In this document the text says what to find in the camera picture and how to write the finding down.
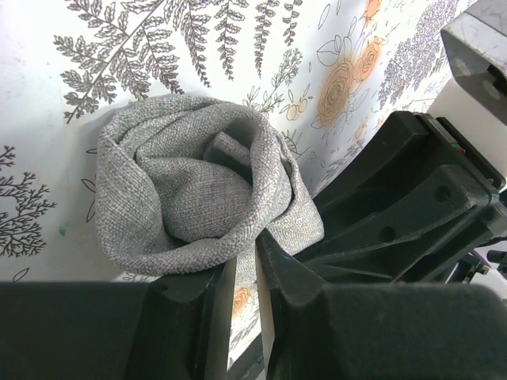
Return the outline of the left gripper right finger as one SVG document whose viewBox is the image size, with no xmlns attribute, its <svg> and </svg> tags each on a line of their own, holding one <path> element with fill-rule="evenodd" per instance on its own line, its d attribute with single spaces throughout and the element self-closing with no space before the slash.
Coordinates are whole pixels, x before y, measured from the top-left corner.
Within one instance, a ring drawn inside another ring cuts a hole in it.
<svg viewBox="0 0 507 380">
<path fill-rule="evenodd" d="M 256 239 L 261 338 L 267 379 L 302 379 L 311 373 L 314 322 L 324 281 L 286 253 L 268 232 Z"/>
</svg>

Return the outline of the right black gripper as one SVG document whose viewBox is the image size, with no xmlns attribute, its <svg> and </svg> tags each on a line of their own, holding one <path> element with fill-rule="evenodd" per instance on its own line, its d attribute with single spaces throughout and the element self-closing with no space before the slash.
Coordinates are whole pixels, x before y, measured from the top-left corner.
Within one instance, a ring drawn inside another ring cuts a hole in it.
<svg viewBox="0 0 507 380">
<path fill-rule="evenodd" d="M 445 282 L 506 239 L 503 185 L 446 118 L 393 112 L 315 197 L 325 236 L 298 259 L 332 283 Z"/>
</svg>

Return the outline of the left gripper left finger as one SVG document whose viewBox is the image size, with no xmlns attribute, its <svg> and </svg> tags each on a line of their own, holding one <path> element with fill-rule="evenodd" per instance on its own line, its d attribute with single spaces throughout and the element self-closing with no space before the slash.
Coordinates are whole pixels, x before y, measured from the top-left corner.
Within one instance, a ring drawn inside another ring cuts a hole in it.
<svg viewBox="0 0 507 380">
<path fill-rule="evenodd" d="M 156 379 L 225 379 L 237 260 L 150 285 Z"/>
</svg>

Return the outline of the grey cloth napkin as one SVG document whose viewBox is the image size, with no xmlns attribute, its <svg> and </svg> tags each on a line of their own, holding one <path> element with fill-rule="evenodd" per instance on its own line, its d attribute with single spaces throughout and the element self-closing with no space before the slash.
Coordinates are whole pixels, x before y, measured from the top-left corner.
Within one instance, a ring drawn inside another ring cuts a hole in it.
<svg viewBox="0 0 507 380">
<path fill-rule="evenodd" d="M 230 259 L 254 280 L 255 241 L 268 231 L 289 254 L 324 226 L 282 134 L 258 111 L 211 97 L 156 97 L 100 130 L 97 239 L 127 272 L 198 272 Z"/>
</svg>

